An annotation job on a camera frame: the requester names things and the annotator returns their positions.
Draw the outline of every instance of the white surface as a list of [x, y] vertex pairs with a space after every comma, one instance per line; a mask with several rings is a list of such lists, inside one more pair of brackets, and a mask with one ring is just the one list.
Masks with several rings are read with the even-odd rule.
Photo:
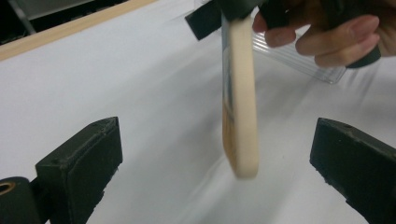
[[89, 223], [366, 223], [309, 164], [318, 117], [396, 147], [395, 59], [328, 85], [256, 54], [261, 166], [237, 181], [221, 146], [220, 36], [160, 1], [0, 62], [0, 178], [118, 116], [124, 162]]

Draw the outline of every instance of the black object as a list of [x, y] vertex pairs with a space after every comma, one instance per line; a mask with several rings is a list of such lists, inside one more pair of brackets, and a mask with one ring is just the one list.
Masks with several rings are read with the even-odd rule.
[[395, 148], [345, 123], [318, 119], [310, 162], [369, 223], [396, 223]]
[[0, 1], [0, 46], [28, 35], [7, 0]]
[[[364, 8], [364, 0], [320, 0], [322, 7], [325, 9], [330, 28], [367, 14]], [[366, 56], [347, 66], [347, 68], [360, 68], [365, 65], [376, 62], [381, 58], [381, 52], [376, 46]]]
[[86, 223], [121, 163], [118, 119], [96, 121], [41, 160], [31, 183], [0, 180], [0, 223]]
[[259, 9], [269, 30], [289, 25], [286, 10], [283, 8], [280, 0], [268, 0], [264, 2]]
[[30, 22], [38, 32], [41, 32], [126, 1], [127, 0], [92, 0], [78, 6], [30, 20]]
[[186, 21], [195, 37], [201, 40], [221, 27], [221, 11], [214, 1], [210, 1], [188, 15]]
[[221, 14], [227, 21], [250, 16], [254, 7], [260, 6], [260, 13], [267, 21], [269, 29], [286, 26], [289, 20], [280, 0], [212, 0], [186, 17], [186, 21], [198, 40], [221, 27]]

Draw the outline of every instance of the clamp jaw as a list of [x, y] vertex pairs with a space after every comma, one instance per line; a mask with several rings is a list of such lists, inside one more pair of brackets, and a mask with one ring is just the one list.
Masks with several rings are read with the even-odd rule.
[[121, 163], [118, 119], [96, 121], [42, 159], [32, 182], [0, 180], [0, 223], [86, 223]]
[[318, 119], [311, 164], [370, 224], [396, 223], [396, 149], [348, 124]]

